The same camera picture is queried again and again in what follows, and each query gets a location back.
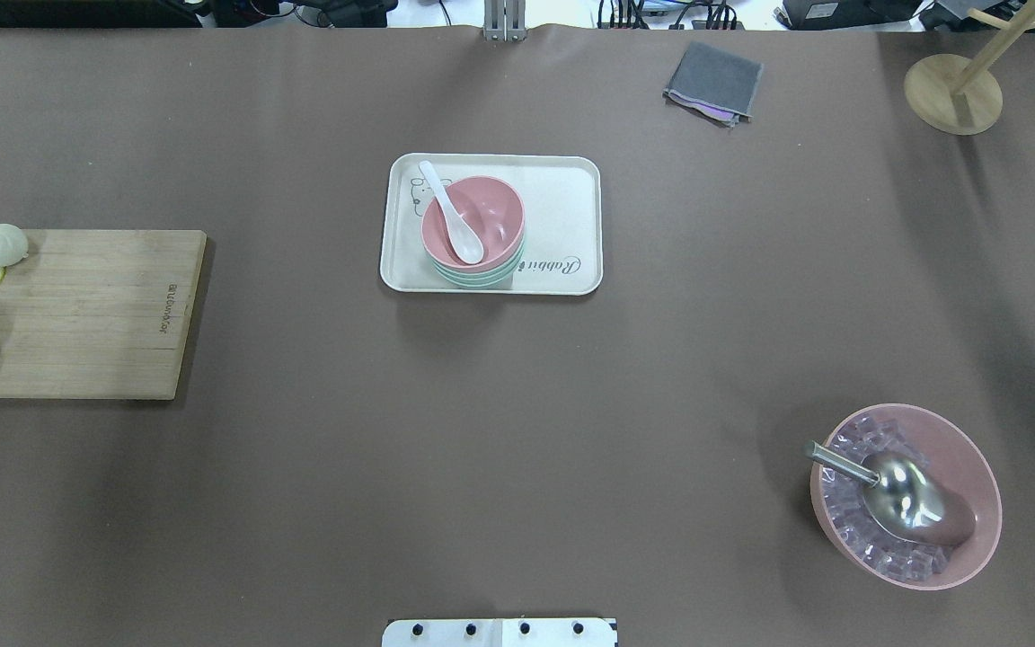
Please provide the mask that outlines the metal ice scoop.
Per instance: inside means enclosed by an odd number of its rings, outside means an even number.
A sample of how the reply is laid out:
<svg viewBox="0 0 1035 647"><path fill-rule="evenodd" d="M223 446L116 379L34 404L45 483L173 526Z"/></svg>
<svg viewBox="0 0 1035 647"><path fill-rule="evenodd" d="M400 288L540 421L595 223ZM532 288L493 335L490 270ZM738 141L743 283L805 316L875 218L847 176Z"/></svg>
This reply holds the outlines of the metal ice scoop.
<svg viewBox="0 0 1035 647"><path fill-rule="evenodd" d="M898 539L957 547L975 533L977 514L964 497L937 483L911 457L882 451L854 462L814 441L805 455L862 486L868 513Z"/></svg>

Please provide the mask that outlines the white ceramic spoon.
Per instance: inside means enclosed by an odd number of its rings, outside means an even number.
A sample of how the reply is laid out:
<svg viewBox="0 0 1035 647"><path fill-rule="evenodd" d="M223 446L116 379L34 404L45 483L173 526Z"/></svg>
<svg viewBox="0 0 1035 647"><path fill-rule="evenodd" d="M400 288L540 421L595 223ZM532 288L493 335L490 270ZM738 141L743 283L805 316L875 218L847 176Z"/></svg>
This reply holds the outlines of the white ceramic spoon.
<svg viewBox="0 0 1035 647"><path fill-rule="evenodd" d="M449 198L447 187L440 180L434 164L423 159L419 161L418 167L423 179L427 181L430 188L434 192L440 210L442 210L448 241L451 243L453 253L464 263L483 261L484 246L481 239L478 238L472 227L461 217L455 204Z"/></svg>

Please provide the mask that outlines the wooden mug tree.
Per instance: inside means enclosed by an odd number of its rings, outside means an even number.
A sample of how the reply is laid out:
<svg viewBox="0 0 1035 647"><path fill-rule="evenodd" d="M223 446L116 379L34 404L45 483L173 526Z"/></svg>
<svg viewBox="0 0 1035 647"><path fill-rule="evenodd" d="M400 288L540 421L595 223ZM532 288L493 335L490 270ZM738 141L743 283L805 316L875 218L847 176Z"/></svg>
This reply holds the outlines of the wooden mug tree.
<svg viewBox="0 0 1035 647"><path fill-rule="evenodd" d="M1028 1L1010 21L978 9L969 17L994 26L997 33L973 58L937 54L910 66L904 78L908 106L931 127L972 136L989 129L1003 107L1001 86L988 69L1024 32L1035 29L1035 1Z"/></svg>

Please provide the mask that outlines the white steamed bun toy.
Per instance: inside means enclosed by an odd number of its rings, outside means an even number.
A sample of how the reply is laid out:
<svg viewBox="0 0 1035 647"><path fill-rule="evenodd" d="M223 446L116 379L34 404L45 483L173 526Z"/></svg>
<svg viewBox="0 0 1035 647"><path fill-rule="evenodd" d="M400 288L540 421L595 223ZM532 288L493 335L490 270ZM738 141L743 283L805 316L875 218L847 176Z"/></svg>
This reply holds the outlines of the white steamed bun toy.
<svg viewBox="0 0 1035 647"><path fill-rule="evenodd" d="M11 267L28 258L30 242L23 229L12 224L0 224L0 267Z"/></svg>

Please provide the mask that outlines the small pink bowl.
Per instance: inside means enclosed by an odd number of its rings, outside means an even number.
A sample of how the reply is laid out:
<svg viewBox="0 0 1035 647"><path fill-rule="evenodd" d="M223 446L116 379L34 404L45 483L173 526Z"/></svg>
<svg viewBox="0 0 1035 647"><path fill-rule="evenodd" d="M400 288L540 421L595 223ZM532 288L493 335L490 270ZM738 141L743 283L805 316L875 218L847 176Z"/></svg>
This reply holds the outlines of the small pink bowl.
<svg viewBox="0 0 1035 647"><path fill-rule="evenodd" d="M433 199L420 220L420 239L438 265L460 273L485 273L509 261L520 247L525 209L518 192L503 180L472 176L447 185L457 213L472 227L484 247L483 261L467 263L449 245L447 222Z"/></svg>

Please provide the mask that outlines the cream serving tray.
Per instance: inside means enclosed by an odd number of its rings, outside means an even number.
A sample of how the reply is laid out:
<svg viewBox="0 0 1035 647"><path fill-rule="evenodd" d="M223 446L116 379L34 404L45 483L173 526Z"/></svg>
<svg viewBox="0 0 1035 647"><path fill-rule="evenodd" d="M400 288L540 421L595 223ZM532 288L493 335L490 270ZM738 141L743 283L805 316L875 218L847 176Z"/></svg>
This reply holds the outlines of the cream serving tray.
<svg viewBox="0 0 1035 647"><path fill-rule="evenodd" d="M473 177L492 177L513 187L526 216L525 245L513 274L492 286L461 286L437 269L423 244L424 213L437 206L418 163L427 159L447 185L459 210L498 208L501 193ZM407 153L392 164L387 185L385 233L379 274L402 292L509 292L519 295L582 296L603 278L601 193L598 168L579 156L500 153Z"/></svg>

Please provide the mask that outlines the large pink bowl with ice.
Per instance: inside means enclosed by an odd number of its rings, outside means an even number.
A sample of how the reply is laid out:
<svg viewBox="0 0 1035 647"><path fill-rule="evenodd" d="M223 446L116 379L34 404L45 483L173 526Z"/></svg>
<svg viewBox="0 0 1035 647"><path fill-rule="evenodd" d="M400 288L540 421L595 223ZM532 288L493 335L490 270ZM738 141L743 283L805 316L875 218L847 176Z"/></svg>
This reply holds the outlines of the large pink bowl with ice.
<svg viewBox="0 0 1035 647"><path fill-rule="evenodd" d="M940 414L884 403L810 442L810 499L847 561L914 590L958 586L980 572L1002 532L989 463Z"/></svg>

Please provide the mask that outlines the aluminium frame post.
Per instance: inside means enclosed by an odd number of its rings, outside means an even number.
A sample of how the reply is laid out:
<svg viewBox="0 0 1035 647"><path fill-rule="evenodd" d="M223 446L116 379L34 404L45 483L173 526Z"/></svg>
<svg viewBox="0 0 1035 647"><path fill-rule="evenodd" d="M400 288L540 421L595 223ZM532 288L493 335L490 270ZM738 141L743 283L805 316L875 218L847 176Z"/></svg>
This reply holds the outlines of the aluminium frame post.
<svg viewBox="0 0 1035 647"><path fill-rule="evenodd" d="M526 39L525 0L486 0L483 7L483 37L492 42Z"/></svg>

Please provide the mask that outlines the grey folded cloth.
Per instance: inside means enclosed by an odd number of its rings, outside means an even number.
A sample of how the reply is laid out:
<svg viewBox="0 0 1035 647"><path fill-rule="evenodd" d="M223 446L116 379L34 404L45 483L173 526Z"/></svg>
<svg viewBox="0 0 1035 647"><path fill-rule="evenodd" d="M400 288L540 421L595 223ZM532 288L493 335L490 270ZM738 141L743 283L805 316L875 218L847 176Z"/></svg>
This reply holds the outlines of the grey folded cloth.
<svg viewBox="0 0 1035 647"><path fill-rule="evenodd" d="M705 42L691 42L667 82L664 95L732 128L740 120L752 118L764 70L763 63Z"/></svg>

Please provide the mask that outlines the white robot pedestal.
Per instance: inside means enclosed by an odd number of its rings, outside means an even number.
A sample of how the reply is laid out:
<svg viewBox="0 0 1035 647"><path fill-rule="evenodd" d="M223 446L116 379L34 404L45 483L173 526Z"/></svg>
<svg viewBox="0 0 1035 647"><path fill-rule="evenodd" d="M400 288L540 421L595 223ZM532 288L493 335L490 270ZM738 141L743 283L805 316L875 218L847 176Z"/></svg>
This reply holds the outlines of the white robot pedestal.
<svg viewBox="0 0 1035 647"><path fill-rule="evenodd" d="M617 646L614 619L510 617L398 619L382 646Z"/></svg>

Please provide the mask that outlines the wooden cutting board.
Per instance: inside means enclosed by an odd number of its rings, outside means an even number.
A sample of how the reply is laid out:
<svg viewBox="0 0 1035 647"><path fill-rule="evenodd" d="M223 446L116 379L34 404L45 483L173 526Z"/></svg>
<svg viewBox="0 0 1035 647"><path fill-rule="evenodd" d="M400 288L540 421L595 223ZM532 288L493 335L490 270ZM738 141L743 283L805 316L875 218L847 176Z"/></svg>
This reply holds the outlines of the wooden cutting board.
<svg viewBox="0 0 1035 647"><path fill-rule="evenodd" d="M30 229L0 283L0 398L172 400L207 235Z"/></svg>

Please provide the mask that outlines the stacked green bowls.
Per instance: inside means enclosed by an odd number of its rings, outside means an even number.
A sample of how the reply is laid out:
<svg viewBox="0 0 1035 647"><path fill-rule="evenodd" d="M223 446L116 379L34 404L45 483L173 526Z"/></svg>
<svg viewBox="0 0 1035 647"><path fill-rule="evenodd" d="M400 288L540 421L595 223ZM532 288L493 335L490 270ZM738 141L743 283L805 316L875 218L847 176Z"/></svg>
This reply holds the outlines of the stacked green bowls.
<svg viewBox="0 0 1035 647"><path fill-rule="evenodd" d="M468 271L450 270L447 267L440 265L438 261L434 258L430 258L428 261L432 266L435 267L439 275L443 278L456 284L459 287L463 288L487 288L494 286L494 284L501 283L502 281L508 280L512 276L515 271L518 271L518 265L522 261L522 254L525 252L526 245L521 244L518 249L515 249L512 257L504 261L496 269L480 271L480 273L468 273Z"/></svg>

